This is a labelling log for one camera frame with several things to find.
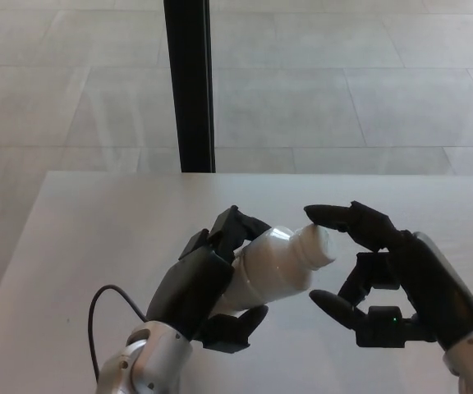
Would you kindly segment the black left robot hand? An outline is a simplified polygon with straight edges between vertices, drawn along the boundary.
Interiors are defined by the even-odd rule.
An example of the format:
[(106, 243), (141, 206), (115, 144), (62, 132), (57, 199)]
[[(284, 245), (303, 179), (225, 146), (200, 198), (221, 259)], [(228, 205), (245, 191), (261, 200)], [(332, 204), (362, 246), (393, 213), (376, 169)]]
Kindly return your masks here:
[(236, 276), (235, 250), (271, 226), (242, 213), (236, 205), (220, 213), (210, 229), (194, 234), (166, 272), (145, 317), (165, 323), (205, 349), (233, 354), (250, 346), (249, 337), (269, 308), (260, 302), (239, 316), (214, 308)]

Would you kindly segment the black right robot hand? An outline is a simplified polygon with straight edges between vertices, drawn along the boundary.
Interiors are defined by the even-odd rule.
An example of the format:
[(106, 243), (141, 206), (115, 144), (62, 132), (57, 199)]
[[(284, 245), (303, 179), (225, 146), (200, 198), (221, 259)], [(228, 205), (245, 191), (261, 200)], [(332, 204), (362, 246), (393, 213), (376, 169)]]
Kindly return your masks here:
[[(316, 225), (347, 233), (365, 251), (333, 294), (310, 292), (330, 318), (356, 334), (364, 348), (403, 348), (409, 341), (436, 342), (449, 350), (473, 332), (473, 295), (436, 244), (425, 234), (398, 230), (389, 217), (356, 201), (348, 207), (305, 207)], [(397, 306), (359, 304), (373, 289), (403, 289), (415, 313)]]

